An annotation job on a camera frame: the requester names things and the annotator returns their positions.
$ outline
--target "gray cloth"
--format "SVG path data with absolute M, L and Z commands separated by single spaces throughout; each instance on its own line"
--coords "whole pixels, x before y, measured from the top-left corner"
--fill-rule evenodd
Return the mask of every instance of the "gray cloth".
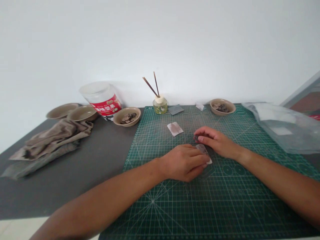
M 175 115 L 175 114 L 177 114 L 179 112 L 184 111 L 184 109 L 178 104 L 178 105 L 169 107 L 168 111 L 169 111 L 169 113 L 171 113 L 171 115 Z
M 49 162 L 52 162 L 56 158 L 76 150 L 79 147 L 80 141 L 74 141 L 71 143 L 67 143 L 52 153 L 46 154 L 35 161 L 18 161 L 7 167 L 7 169 L 3 172 L 0 177 L 9 177 L 11 179 L 17 180 L 21 177 L 24 177 L 34 171 L 42 168 L 47 165 Z
M 61 119 L 51 129 L 43 131 L 30 140 L 26 145 L 12 155 L 9 160 L 36 160 L 54 152 L 57 148 L 87 137 L 91 133 L 93 123 L 74 122 L 66 118 Z

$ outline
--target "green cutting mat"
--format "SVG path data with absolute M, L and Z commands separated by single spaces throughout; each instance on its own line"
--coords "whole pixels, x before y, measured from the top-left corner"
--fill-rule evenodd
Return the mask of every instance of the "green cutting mat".
M 234 142 L 304 175 L 319 172 L 301 155 L 285 153 L 259 127 L 253 114 L 237 105 L 229 116 L 207 107 L 183 106 L 184 112 L 156 115 L 145 107 L 123 171 L 161 157 L 179 144 L 195 145 L 201 126 L 223 132 Z M 184 133 L 172 137 L 167 124 Z M 279 200 L 257 178 L 231 159 L 209 154 L 213 164 L 191 183 L 166 180 L 143 195 L 99 239 L 276 239 L 320 233 Z

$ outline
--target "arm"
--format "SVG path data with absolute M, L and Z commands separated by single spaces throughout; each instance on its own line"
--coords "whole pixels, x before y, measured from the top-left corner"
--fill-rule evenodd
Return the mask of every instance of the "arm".
M 209 158 L 189 144 L 94 187 L 62 206 L 30 240 L 89 239 L 113 223 L 144 193 L 172 178 L 191 181 Z
M 249 170 L 302 218 L 320 230 L 320 183 L 239 146 L 209 127 L 199 128 L 199 142 Z

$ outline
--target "bowl of stones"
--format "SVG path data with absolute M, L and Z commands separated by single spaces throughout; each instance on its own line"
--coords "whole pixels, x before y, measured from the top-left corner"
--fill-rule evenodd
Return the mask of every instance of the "bowl of stones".
M 141 111 L 136 107 L 121 109 L 113 117 L 113 122 L 122 127 L 131 127 L 139 122 Z
M 219 116 L 226 116 L 236 111 L 236 106 L 225 99 L 213 99 L 210 101 L 211 111 Z

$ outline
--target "clear plastic bag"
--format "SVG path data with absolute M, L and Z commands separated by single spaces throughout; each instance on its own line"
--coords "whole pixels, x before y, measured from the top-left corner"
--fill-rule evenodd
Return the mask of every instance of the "clear plastic bag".
M 320 122 L 269 103 L 242 103 L 258 124 L 287 153 L 320 153 Z

